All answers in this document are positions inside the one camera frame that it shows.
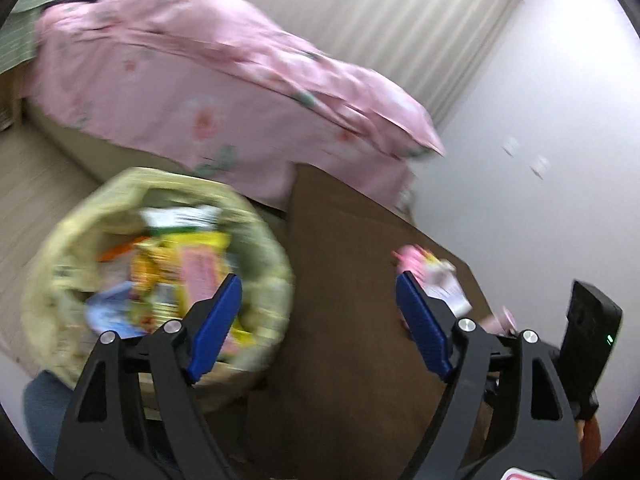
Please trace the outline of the gloved right hand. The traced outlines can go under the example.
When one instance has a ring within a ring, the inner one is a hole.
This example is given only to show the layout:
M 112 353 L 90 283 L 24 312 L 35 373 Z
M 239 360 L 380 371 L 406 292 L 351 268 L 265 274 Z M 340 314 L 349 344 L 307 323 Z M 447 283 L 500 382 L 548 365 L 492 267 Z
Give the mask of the gloved right hand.
M 576 422 L 576 431 L 580 444 L 582 466 L 588 469 L 602 454 L 601 431 L 597 417 L 593 416 L 589 420 L 578 420 Z

